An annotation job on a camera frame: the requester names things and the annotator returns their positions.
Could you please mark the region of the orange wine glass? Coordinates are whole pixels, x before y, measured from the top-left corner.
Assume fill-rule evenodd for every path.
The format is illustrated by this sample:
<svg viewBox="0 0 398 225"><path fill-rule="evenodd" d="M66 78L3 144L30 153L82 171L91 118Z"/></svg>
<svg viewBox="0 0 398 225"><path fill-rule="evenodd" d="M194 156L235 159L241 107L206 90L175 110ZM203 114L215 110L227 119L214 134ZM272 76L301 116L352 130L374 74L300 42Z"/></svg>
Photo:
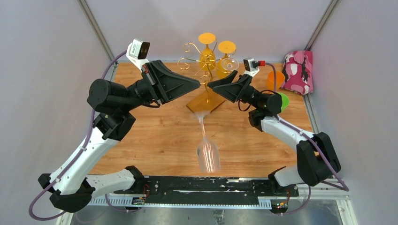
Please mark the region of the orange wine glass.
<svg viewBox="0 0 398 225"><path fill-rule="evenodd" d="M274 72L271 71L268 74L267 81L266 81L266 88L267 90L278 90L282 83L285 80L285 76L281 71L276 71L276 77L274 77Z"/></svg>

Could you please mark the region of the gold wire glass rack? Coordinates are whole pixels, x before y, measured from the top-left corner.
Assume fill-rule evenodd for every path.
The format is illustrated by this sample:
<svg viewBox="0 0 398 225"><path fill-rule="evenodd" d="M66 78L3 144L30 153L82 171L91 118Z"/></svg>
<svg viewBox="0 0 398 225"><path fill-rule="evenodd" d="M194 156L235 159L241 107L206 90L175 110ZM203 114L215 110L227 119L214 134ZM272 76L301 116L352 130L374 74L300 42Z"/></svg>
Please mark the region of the gold wire glass rack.
<svg viewBox="0 0 398 225"><path fill-rule="evenodd" d="M183 50L185 52L190 52L191 47L195 47L195 49L199 52L202 50L199 50L199 48L194 44L194 43L186 43L183 46ZM216 64L218 60L224 55L218 50L218 44L217 42L213 42L212 44L209 45L211 49L214 49L214 54L216 58ZM189 58L181 58L177 64L180 67L181 70L187 70L190 68L190 63L188 61L196 62L199 64L199 59L189 59ZM198 71L195 73L195 76L200 75L200 79L202 81L200 82L201 86L204 87L204 91L197 95L193 100L187 103L186 107L192 111L193 113L195 112L201 112L201 111L214 111L216 108L218 108L220 105L222 105L225 100L215 92L213 92L209 87L207 87L207 84L214 81L214 77L216 76L216 67L211 71L203 71L201 70L201 67L199 65Z"/></svg>

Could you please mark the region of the clear wine glass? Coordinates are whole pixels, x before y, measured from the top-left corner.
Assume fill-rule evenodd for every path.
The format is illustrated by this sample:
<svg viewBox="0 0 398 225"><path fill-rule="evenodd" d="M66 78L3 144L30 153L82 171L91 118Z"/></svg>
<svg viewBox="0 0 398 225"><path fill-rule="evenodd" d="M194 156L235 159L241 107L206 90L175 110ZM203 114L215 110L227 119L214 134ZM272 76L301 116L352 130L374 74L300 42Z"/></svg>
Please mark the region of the clear wine glass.
<svg viewBox="0 0 398 225"><path fill-rule="evenodd" d="M193 113L199 122L202 134L202 139L197 146L198 163L202 173L216 173L221 170L219 148L214 141L209 139L205 131L204 119L209 114L210 111Z"/></svg>
<svg viewBox="0 0 398 225"><path fill-rule="evenodd" d="M222 59L220 65L221 65L222 71L225 73L232 72L239 68L239 62L231 57Z"/></svg>

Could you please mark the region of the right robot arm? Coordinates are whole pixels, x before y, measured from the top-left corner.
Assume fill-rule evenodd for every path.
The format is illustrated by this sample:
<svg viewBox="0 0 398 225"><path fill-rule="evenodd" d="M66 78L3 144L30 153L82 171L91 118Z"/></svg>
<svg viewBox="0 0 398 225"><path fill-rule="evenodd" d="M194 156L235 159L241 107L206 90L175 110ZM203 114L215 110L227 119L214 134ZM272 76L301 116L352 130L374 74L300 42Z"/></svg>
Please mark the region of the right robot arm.
<svg viewBox="0 0 398 225"><path fill-rule="evenodd" d="M233 81L237 71L213 81L207 86L230 102L249 103L255 109L249 112L252 127L270 134L296 152L297 163L282 167L268 175L268 189L281 195L287 186L305 183L311 187L324 182L341 170L341 165L330 137L324 133L305 131L279 116L282 95L272 90L258 91L251 85L252 76L243 74Z"/></svg>

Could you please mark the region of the green wine glass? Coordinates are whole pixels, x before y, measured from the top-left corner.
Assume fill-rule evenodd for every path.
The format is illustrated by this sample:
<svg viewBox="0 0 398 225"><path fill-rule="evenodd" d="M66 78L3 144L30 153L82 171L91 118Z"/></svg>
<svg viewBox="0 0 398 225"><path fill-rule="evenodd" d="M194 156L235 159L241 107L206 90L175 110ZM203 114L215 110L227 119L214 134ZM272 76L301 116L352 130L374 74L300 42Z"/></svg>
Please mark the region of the green wine glass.
<svg viewBox="0 0 398 225"><path fill-rule="evenodd" d="M282 98L282 105L281 105L281 112L283 112L290 104L289 97L285 95L284 93L278 92L278 94Z"/></svg>

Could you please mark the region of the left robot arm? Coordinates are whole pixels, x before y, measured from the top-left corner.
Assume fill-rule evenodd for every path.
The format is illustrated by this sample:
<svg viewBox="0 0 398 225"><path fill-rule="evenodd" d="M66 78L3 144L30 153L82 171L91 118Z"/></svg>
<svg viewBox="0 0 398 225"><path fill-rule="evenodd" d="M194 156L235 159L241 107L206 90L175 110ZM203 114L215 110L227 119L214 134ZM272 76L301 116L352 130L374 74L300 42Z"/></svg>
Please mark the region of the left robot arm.
<svg viewBox="0 0 398 225"><path fill-rule="evenodd" d="M145 195L150 192L146 179L135 166L107 175L88 174L128 134L136 120L131 110L140 106L158 108L198 89L200 83L171 71L160 60L133 60L133 64L142 78L129 87L102 78L91 84L87 102L98 115L92 116L86 138L59 169L39 177L55 208L74 213L92 199L115 191Z"/></svg>

